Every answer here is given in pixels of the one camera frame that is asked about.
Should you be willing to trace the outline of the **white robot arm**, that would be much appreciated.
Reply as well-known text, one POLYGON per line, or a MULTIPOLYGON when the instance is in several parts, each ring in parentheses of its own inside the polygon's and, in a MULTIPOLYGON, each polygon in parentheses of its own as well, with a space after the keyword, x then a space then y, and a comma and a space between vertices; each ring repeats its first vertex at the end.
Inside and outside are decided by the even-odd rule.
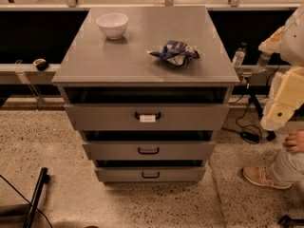
POLYGON ((260 125, 265 130, 274 131, 288 122, 304 104, 304 4, 258 49, 279 53, 281 60, 292 66, 285 73, 275 74, 269 100, 263 109, 260 125))

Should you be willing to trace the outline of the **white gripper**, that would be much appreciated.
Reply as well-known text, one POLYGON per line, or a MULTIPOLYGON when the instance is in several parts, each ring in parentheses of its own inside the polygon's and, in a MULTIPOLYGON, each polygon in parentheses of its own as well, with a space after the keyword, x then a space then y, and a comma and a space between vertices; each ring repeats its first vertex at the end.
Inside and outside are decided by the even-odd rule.
POLYGON ((286 73, 277 72, 272 80, 269 99, 260 125, 268 131, 278 130, 304 104, 304 67, 293 66, 286 73))

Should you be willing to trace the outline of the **person's hand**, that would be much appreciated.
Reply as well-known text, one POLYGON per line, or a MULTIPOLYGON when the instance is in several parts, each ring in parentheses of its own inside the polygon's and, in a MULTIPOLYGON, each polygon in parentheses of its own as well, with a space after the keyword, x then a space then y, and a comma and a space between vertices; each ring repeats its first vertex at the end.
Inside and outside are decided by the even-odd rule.
POLYGON ((304 130, 292 131, 285 138, 283 147, 290 153, 304 152, 304 130))

